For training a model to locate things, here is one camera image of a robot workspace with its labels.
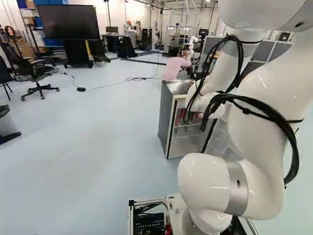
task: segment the chair armrest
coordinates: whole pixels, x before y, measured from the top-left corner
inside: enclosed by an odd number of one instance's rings
[[[31,62],[30,64],[31,65],[36,65],[36,64],[39,64],[39,63],[42,63],[42,62],[46,62],[46,60],[35,60],[35,61]]]

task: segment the black monitor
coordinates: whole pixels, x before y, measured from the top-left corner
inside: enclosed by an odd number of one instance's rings
[[[47,38],[99,40],[95,8],[92,5],[37,5]]]
[[[106,32],[107,33],[118,33],[118,27],[109,27],[109,26],[106,26]]]

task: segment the light blue floor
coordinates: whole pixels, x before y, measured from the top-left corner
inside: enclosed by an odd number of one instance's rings
[[[92,88],[149,77],[156,68],[113,60],[103,68],[62,71]],[[85,93],[62,74],[41,81],[46,83],[61,91],[21,102],[34,84],[15,82],[8,102],[0,88],[0,104],[10,105],[22,132],[0,146],[0,234],[126,234],[128,200],[178,191],[179,160],[165,160],[157,136],[161,80]]]

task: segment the black chair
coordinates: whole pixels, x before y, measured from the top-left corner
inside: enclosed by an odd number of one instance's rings
[[[0,85],[3,86],[3,88],[5,90],[5,93],[8,96],[9,100],[11,100],[11,98],[10,98],[10,95],[9,95],[9,93],[8,93],[8,91],[7,91],[5,86],[7,86],[8,89],[11,92],[13,92],[11,90],[11,88],[9,87],[9,85],[7,84],[7,82],[9,82],[11,80],[10,78],[11,78],[11,75],[10,75],[10,73],[8,71],[8,67],[5,64],[4,59],[0,56]]]
[[[55,69],[51,66],[46,66],[46,60],[36,60],[34,62],[29,62],[28,58],[21,58],[15,50],[11,47],[9,43],[2,43],[1,47],[6,54],[7,58],[15,67],[15,72],[19,75],[30,75],[29,81],[35,82],[35,88],[29,88],[27,94],[21,96],[21,101],[25,101],[25,97],[29,96],[37,91],[39,91],[41,99],[45,99],[43,90],[56,90],[60,91],[58,87],[51,87],[50,84],[45,86],[40,86],[39,81],[43,80],[47,76],[52,76]]]

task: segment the desk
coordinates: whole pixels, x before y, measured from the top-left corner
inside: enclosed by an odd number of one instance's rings
[[[117,53],[117,47],[119,45],[118,39],[124,37],[124,35],[119,35],[118,33],[106,33],[102,34],[103,41],[107,41],[107,47],[109,52]]]

